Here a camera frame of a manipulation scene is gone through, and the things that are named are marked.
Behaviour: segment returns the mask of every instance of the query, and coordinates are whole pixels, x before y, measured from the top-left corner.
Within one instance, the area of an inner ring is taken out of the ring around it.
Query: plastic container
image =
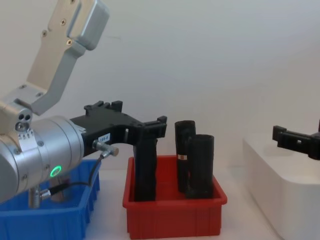
[[[71,182],[87,182],[95,161],[84,161],[70,172]],[[100,190],[98,169],[91,188],[70,188],[72,198],[63,203],[50,199],[39,209],[28,208],[28,193],[0,205],[0,240],[82,240]],[[46,182],[41,189],[49,187]]]
[[[123,207],[131,239],[216,236],[221,230],[222,205],[227,196],[213,179],[213,198],[186,199],[178,191],[177,157],[159,156],[156,169],[156,201],[134,202],[135,165],[130,158]]]

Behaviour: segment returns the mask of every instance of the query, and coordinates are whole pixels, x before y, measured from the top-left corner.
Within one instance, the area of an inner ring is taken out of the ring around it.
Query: blue bin
[[[87,182],[95,161],[84,161],[70,172],[71,182]],[[63,203],[47,199],[39,209],[29,209],[23,192],[0,204],[0,240],[82,240],[100,190],[98,169],[93,186],[72,186],[72,198]],[[43,183],[41,189],[49,187]]]

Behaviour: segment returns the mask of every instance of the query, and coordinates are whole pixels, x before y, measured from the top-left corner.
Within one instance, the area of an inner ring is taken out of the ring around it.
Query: white table
[[[228,197],[222,207],[220,236],[188,240],[280,240],[245,187],[243,167],[215,170]],[[100,192],[85,240],[129,240],[126,210],[122,207],[126,170],[101,170]]]

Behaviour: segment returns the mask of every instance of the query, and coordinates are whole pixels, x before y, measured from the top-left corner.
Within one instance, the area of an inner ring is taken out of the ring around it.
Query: red bin
[[[156,201],[135,202],[135,162],[128,161],[123,207],[131,239],[216,236],[221,230],[222,205],[227,196],[213,179],[210,199],[186,199],[178,191],[176,156],[158,156]]]

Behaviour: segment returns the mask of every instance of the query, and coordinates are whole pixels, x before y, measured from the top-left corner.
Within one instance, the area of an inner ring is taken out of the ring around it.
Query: label sticker
[[[105,142],[110,141],[110,137],[111,137],[111,134],[108,133],[108,134],[106,134],[106,135],[103,135],[103,136],[99,137],[99,138],[98,138],[98,141],[105,143]]]

